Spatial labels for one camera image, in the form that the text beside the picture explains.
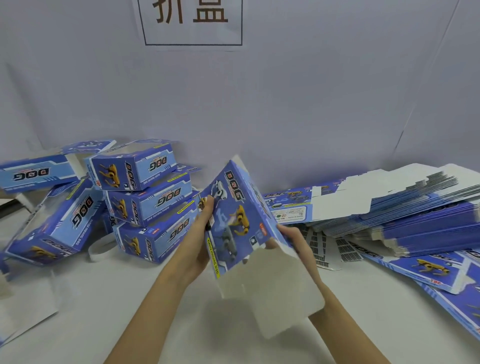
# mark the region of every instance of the hand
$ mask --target hand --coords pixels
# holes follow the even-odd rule
[[[202,212],[197,216],[167,266],[173,278],[185,289],[202,273],[208,264],[205,246],[205,225],[213,212],[214,199],[208,196]]]
[[[299,258],[313,281],[318,285],[322,280],[320,279],[320,274],[318,273],[317,263],[315,257],[313,256],[313,251],[310,249],[310,246],[307,244],[303,235],[301,234],[298,228],[289,228],[284,225],[277,224],[278,230],[287,236],[293,243],[293,247],[297,251]]]

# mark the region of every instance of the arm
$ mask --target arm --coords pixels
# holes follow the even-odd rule
[[[348,314],[332,291],[322,282],[313,252],[297,228],[277,226],[295,246],[299,258],[325,298],[325,307],[311,315],[317,329],[337,364],[389,364],[390,362],[370,341]]]
[[[165,265],[104,364],[156,364],[185,289],[205,269],[205,225],[212,215],[208,197],[202,213]]]

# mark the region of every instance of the paper sign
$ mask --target paper sign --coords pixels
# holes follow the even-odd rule
[[[133,0],[146,46],[241,47],[243,0]]]

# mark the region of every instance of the white table surface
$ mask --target white table surface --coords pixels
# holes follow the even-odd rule
[[[0,221],[11,236],[28,214]],[[480,342],[412,280],[369,261],[320,270],[360,327],[392,363],[479,363]],[[54,267],[60,312],[0,349],[0,363],[101,364],[162,266],[127,255],[90,263],[85,254]],[[333,363],[303,321],[271,340],[249,309],[223,301],[210,267],[185,292],[160,363]]]

